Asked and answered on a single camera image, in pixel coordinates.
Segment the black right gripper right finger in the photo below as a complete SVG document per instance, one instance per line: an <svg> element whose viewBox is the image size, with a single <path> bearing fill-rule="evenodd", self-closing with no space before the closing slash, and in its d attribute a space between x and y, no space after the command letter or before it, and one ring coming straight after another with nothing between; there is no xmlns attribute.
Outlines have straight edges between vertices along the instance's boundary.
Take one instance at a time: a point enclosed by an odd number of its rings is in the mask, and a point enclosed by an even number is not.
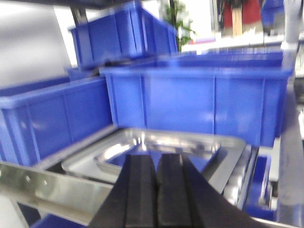
<svg viewBox="0 0 304 228"><path fill-rule="evenodd" d="M157 182L157 215L161 228L264 227L231 205L186 156L163 154L158 164Z"/></svg>

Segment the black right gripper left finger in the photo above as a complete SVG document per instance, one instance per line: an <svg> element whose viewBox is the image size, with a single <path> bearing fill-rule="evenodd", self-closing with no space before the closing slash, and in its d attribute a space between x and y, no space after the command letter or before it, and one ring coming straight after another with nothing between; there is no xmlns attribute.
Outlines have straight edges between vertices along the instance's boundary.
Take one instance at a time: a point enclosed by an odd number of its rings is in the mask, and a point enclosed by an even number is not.
<svg viewBox="0 0 304 228"><path fill-rule="evenodd" d="M127 155L116 183L88 227L155 228L156 195L151 156Z"/></svg>

